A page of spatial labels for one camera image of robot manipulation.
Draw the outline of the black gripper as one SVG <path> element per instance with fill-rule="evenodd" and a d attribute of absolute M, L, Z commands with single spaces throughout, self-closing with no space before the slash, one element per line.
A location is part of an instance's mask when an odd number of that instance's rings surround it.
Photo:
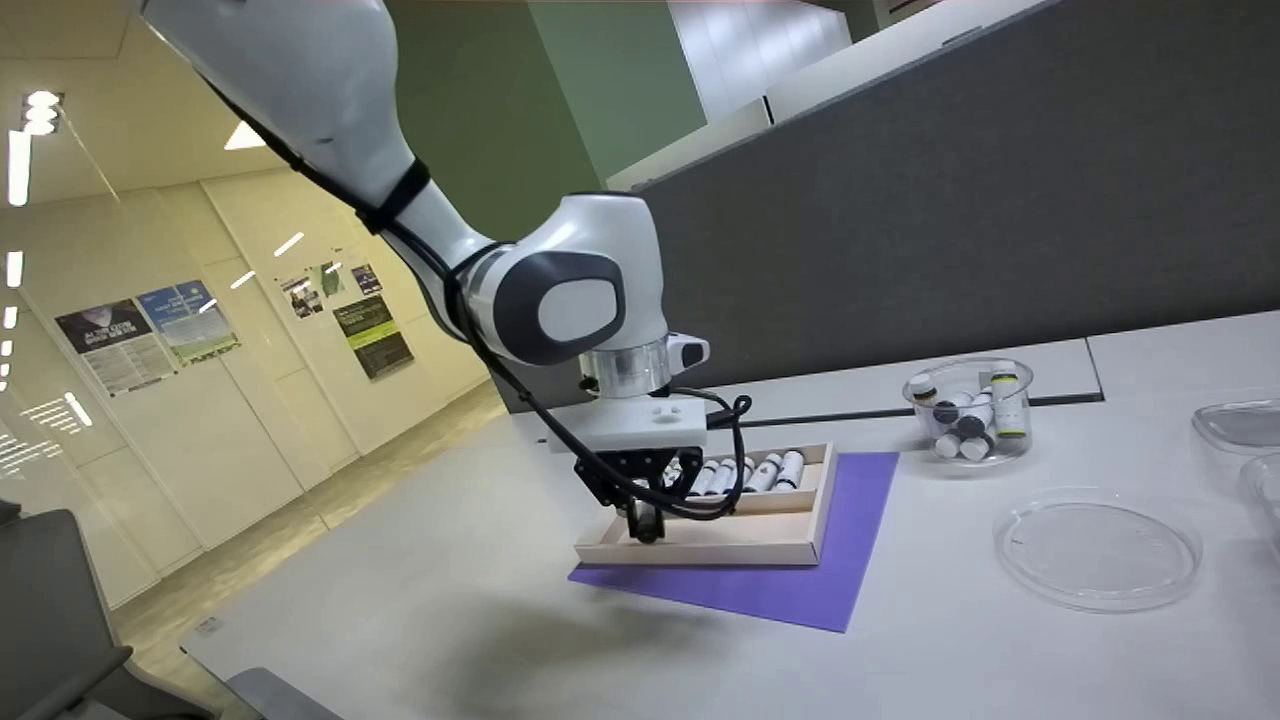
<path fill-rule="evenodd" d="M 636 450 L 636 451 L 584 451 L 577 478 L 601 505 L 623 515 L 639 543 L 666 536 L 666 515 L 698 515 L 687 502 L 691 480 L 704 473 L 702 450 Z"/>

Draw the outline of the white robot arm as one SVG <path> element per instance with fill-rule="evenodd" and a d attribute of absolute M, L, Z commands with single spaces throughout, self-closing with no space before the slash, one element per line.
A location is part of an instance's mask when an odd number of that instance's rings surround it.
<path fill-rule="evenodd" d="M 397 114 L 384 0 L 136 0 L 140 20 L 299 175 L 343 202 L 411 273 L 434 322 L 503 386 L 574 364 L 593 398 L 545 430 L 631 540 L 702 522 L 708 410 L 674 382 L 708 356 L 666 317 L 651 209 L 570 197 L 521 242 L 491 242 L 445 197 Z"/>

